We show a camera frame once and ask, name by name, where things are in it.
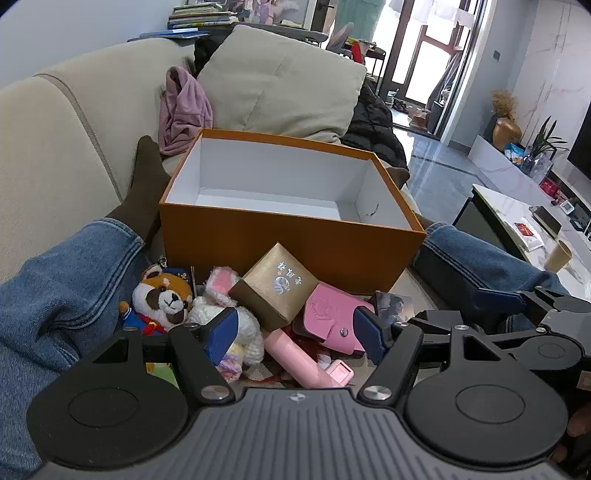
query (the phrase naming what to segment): marble tabletop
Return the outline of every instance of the marble tabletop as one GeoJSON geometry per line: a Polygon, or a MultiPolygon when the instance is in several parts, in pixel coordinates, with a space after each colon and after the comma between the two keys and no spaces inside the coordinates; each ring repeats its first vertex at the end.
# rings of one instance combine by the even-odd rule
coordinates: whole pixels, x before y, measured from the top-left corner
{"type": "Polygon", "coordinates": [[[503,219],[509,222],[519,222],[521,218],[532,224],[544,241],[544,246],[527,252],[516,242],[517,247],[524,254],[524,257],[535,267],[543,270],[546,258],[554,248],[556,242],[533,218],[530,206],[544,206],[560,224],[561,229],[558,238],[564,241],[573,253],[572,260],[558,272],[560,282],[573,297],[591,301],[591,251],[586,243],[573,228],[569,217],[557,206],[553,206],[550,197],[537,189],[538,192],[531,193],[531,203],[520,202],[514,198],[474,184],[473,191],[477,193],[493,213],[501,220],[501,224],[510,232],[511,228],[505,224],[503,219]]]}

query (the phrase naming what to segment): green plant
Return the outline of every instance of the green plant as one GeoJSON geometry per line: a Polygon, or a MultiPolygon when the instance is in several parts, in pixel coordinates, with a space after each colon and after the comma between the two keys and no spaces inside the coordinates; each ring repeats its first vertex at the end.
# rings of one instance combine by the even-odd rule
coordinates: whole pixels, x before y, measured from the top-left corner
{"type": "Polygon", "coordinates": [[[546,126],[548,125],[548,122],[550,121],[551,118],[552,117],[549,116],[546,119],[546,121],[544,122],[544,125],[542,125],[542,128],[540,128],[540,131],[535,136],[534,143],[531,147],[531,154],[530,154],[533,158],[536,158],[538,155],[540,155],[542,153],[549,152],[549,151],[552,152],[552,157],[553,157],[554,154],[558,150],[568,150],[568,148],[566,148],[566,147],[559,146],[561,144],[566,143],[561,137],[552,137],[551,136],[552,132],[554,132],[554,129],[556,128],[556,120],[554,120],[554,123],[550,127],[550,130],[548,131],[548,133],[546,133],[546,126]]]}

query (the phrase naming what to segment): gold gift box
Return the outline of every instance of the gold gift box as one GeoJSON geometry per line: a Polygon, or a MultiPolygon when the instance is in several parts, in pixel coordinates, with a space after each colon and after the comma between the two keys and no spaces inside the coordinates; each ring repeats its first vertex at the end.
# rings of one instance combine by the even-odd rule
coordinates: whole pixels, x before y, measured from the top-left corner
{"type": "Polygon", "coordinates": [[[318,285],[318,280],[276,243],[230,290],[266,331],[289,325],[318,285]]]}

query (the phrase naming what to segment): smartphone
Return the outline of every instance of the smartphone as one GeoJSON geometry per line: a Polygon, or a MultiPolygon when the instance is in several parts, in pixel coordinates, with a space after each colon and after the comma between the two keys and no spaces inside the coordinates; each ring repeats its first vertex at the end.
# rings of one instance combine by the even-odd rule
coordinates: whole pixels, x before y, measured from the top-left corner
{"type": "Polygon", "coordinates": [[[532,212],[532,216],[536,221],[548,232],[548,234],[556,239],[560,232],[560,222],[554,218],[551,213],[544,207],[538,207],[532,212]]]}

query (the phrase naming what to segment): white wall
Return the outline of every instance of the white wall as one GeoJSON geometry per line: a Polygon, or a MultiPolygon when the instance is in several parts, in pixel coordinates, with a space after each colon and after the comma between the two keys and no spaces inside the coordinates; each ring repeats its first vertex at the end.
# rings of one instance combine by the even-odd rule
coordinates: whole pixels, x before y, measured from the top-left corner
{"type": "Polygon", "coordinates": [[[182,0],[20,0],[0,18],[0,87],[62,60],[163,30],[182,0]]]}
{"type": "Polygon", "coordinates": [[[486,46],[472,87],[452,133],[452,140],[471,147],[493,112],[491,90],[515,84],[534,25],[538,0],[498,0],[486,46]],[[497,61],[494,51],[501,54],[497,61]]]}
{"type": "MultiPolygon", "coordinates": [[[[591,14],[577,2],[540,0],[514,95],[522,143],[530,144],[546,118],[571,147],[591,102],[591,14]]],[[[558,153],[553,170],[591,202],[591,181],[558,153]]]]}

